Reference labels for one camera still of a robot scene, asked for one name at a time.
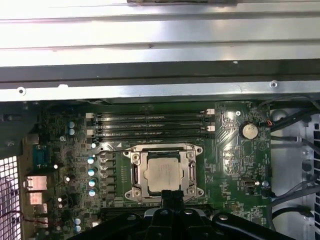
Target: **mesh grille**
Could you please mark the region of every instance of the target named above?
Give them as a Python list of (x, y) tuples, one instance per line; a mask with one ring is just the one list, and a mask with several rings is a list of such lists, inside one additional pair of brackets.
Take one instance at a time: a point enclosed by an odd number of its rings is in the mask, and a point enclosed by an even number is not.
[[(319, 131), (319, 124), (314, 124), (314, 132), (313, 132), (313, 144), (317, 147), (320, 147), (320, 131)], [(313, 152), (313, 167), (314, 167), (314, 174), (320, 176), (320, 155), (317, 154), (315, 151)], [(314, 226), (320, 230), (320, 192), (315, 194), (315, 202), (314, 202)], [(315, 232), (315, 240), (320, 240), (320, 235)]]
[(20, 211), (17, 157), (0, 160), (0, 240), (20, 240)]

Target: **electrolytic capacitor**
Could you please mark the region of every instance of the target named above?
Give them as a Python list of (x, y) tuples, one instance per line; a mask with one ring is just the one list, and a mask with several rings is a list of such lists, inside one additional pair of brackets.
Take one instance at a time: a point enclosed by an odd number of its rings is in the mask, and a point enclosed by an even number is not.
[(98, 142), (93, 142), (93, 143), (91, 143), (91, 148), (92, 149), (95, 149), (96, 147), (98, 147), (99, 146), (99, 143)]
[(65, 165), (62, 162), (58, 162), (53, 165), (53, 168), (57, 170), (57, 169), (63, 168), (64, 166)]
[(69, 178), (69, 181), (67, 181), (67, 182), (70, 182), (70, 180), (75, 180), (76, 179), (76, 175), (71, 173), (71, 174), (66, 175), (66, 178)]
[(60, 197), (58, 197), (58, 202), (61, 203), (63, 200), (66, 200), (67, 197), (68, 197), (67, 194), (61, 195)]
[(76, 218), (73, 220), (75, 225), (80, 225), (81, 224), (81, 220), (79, 218)]
[(89, 186), (93, 188), (96, 185), (97, 182), (98, 182), (97, 178), (95, 178), (95, 177), (91, 178), (90, 181), (89, 181)]
[(94, 157), (89, 157), (87, 162), (88, 162), (88, 164), (94, 164), (95, 158)]
[(58, 204), (58, 208), (62, 209), (64, 208), (66, 205), (68, 204), (68, 201), (65, 199), (65, 200), (62, 200), (59, 204)]
[(79, 225), (77, 225), (77, 226), (74, 227), (74, 230), (75, 230), (77, 233), (79, 233), (79, 232), (81, 232), (81, 227), (80, 227)]
[(73, 121), (68, 122), (68, 127), (73, 129), (76, 126), (76, 124)]
[(71, 136), (75, 135), (75, 133), (76, 133), (76, 131), (73, 128), (70, 128), (68, 131), (68, 134)]
[(89, 196), (94, 197), (98, 193), (98, 190), (94, 187), (89, 191)]
[(92, 176), (94, 176), (94, 175), (96, 174), (97, 171), (98, 171), (98, 169), (97, 169), (96, 167), (90, 168), (90, 169), (88, 170), (88, 175), (89, 175), (90, 177), (92, 177)]

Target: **metal panel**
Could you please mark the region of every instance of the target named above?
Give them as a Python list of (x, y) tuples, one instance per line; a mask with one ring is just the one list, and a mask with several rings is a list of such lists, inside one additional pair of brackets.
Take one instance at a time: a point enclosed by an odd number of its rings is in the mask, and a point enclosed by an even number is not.
[(21, 220), (17, 157), (0, 160), (0, 240), (20, 240)]
[(303, 80), (276, 82), (219, 82), (157, 85), (109, 85), (69, 87), (56, 83), (57, 87), (1, 89), (0, 102), (40, 101), (40, 100), (77, 100), (77, 99), (123, 99), (176, 97), (180, 101), (194, 100), (193, 97), (211, 99), (247, 99), (269, 97), (271, 94), (317, 94), (320, 81)]
[(169, 61), (0, 67), (0, 89), (319, 80), (319, 59)]
[[(286, 115), (291, 115), (297, 110), (285, 109), (275, 110), (272, 119), (280, 119)], [(319, 114), (311, 117), (311, 122), (297, 122), (289, 127), (274, 132), (274, 136), (293, 136), (305, 138), (313, 142), (315, 125), (320, 122)], [(272, 164), (272, 191), (276, 195), (286, 193), (289, 189), (305, 181), (307, 175), (313, 172), (314, 151), (307, 146), (298, 143), (271, 141), (271, 164)], [(312, 166), (310, 171), (304, 171), (303, 163)], [(314, 209), (315, 194), (291, 200), (276, 206), (273, 211), (295, 205), (303, 205)], [(314, 220), (305, 218), (299, 213), (289, 212), (274, 219), (274, 224), (278, 232), (283, 233), (297, 240), (315, 239)]]
[(320, 57), (320, 33), (311, 27), (320, 22), (318, 1), (3, 4), (3, 67)]

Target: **green circuit board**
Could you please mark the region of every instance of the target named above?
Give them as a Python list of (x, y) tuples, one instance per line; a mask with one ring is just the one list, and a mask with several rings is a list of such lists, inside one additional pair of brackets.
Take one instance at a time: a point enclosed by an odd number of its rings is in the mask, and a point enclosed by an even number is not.
[[(196, 158), (196, 183), (204, 194), (186, 204), (209, 204), (213, 209), (266, 226), (265, 207), (269, 200), (260, 191), (271, 182), (270, 129), (259, 123), (270, 111), (267, 106), (257, 110), (258, 104), (224, 101), (79, 105), (43, 111), (34, 165), (41, 171), (60, 164), (54, 172), (51, 214), (52, 219), (63, 224), (51, 231), (50, 238), (63, 240), (76, 234), (74, 219), (81, 220), (80, 231), (77, 229), (81, 232), (121, 213), (123, 208), (138, 211), (159, 205), (140, 204), (125, 197), (132, 187), (132, 165), (123, 152), (117, 151), (146, 143), (202, 147), (203, 153)], [(244, 123), (257, 125), (257, 137), (245, 139), (239, 133)], [(89, 165), (92, 144), (114, 153)], [(88, 171), (92, 168), (98, 169), (95, 196), (89, 195), (92, 177)], [(254, 185), (248, 187), (246, 181)], [(57, 198), (65, 194), (72, 197), (66, 206), (57, 207)], [(106, 210), (107, 216), (101, 214), (101, 209)]]

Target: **red wire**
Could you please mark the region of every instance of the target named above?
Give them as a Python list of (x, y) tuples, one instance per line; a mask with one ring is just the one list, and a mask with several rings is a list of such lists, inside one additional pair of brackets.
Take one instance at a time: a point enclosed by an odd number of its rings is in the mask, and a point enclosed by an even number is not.
[(267, 120), (267, 121), (266, 121), (266, 124), (268, 124), (268, 126), (271, 127), (271, 126), (273, 125), (273, 122), (270, 121), (270, 120)]
[(30, 223), (39, 223), (39, 224), (48, 224), (45, 221), (39, 221), (39, 220), (33, 220), (33, 219), (26, 219), (25, 215), (22, 211), (18, 211), (18, 210), (12, 210), (12, 211), (8, 211), (5, 214), (0, 216), (0, 219), (2, 219), (5, 216), (8, 216), (10, 214), (20, 214), (21, 217), (21, 221), (26, 221), (26, 222), (30, 222)]

